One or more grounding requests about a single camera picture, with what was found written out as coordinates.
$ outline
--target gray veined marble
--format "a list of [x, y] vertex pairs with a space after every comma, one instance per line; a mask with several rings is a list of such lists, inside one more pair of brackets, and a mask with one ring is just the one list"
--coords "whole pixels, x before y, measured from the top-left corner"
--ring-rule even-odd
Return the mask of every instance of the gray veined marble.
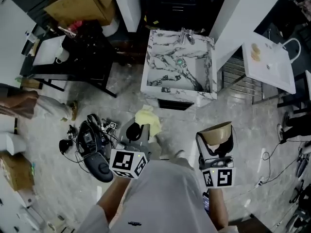
[[202, 107], [217, 99], [214, 40], [193, 35], [195, 44], [178, 42], [180, 32], [151, 30], [140, 90], [147, 101], [193, 102]]

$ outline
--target person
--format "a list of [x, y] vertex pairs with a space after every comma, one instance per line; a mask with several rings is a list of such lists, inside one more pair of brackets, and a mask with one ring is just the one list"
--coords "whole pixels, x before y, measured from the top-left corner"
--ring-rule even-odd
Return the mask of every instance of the person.
[[[282, 125], [278, 125], [278, 134], [281, 139], [281, 144], [285, 143], [287, 139], [293, 138], [296, 136], [306, 136], [311, 135], [311, 128], [309, 127], [311, 123], [311, 114], [306, 114], [300, 117], [290, 118], [289, 113], [284, 114]], [[283, 128], [291, 127], [287, 131], [284, 131]]]
[[[110, 229], [126, 189], [122, 212]], [[209, 190], [209, 212], [210, 217], [194, 169], [177, 153], [170, 162], [150, 159], [137, 180], [116, 177], [77, 233], [237, 232], [228, 226], [221, 189]]]
[[67, 106], [36, 91], [25, 91], [17, 87], [0, 83], [0, 114], [11, 117], [53, 117], [59, 120], [75, 120], [77, 102]]

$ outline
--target sink basin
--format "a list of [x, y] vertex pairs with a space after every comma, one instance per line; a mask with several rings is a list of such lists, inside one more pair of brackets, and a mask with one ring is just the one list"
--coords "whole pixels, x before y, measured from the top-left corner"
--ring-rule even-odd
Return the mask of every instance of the sink basin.
[[[260, 50], [259, 59], [252, 58], [252, 44]], [[294, 74], [288, 52], [276, 50], [276, 44], [260, 34], [252, 33], [242, 45], [245, 73], [247, 77], [296, 93]]]
[[[182, 99], [203, 106], [217, 99], [214, 41], [194, 34], [194, 45], [187, 39], [181, 45], [179, 36], [180, 32], [151, 30], [141, 91], [161, 99]], [[174, 96], [164, 98], [161, 93]]]

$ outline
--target chrome faucet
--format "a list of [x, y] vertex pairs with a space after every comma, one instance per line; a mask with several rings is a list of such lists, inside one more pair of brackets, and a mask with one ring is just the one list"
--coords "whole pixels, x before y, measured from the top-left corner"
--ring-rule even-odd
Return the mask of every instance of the chrome faucet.
[[195, 40], [193, 38], [193, 34], [194, 34], [193, 30], [181, 28], [180, 37], [179, 37], [179, 44], [183, 45], [185, 43], [185, 38], [187, 38], [188, 41], [190, 42], [190, 44], [194, 45]]

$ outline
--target yellow towel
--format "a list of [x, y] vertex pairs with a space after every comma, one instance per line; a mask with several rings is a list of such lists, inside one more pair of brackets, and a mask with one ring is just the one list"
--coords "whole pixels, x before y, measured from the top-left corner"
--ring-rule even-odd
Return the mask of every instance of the yellow towel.
[[135, 122], [142, 126], [144, 124], [150, 124], [150, 136], [153, 137], [157, 133], [161, 132], [161, 124], [159, 117], [153, 112], [153, 107], [150, 105], [144, 105], [141, 110], [135, 114]]

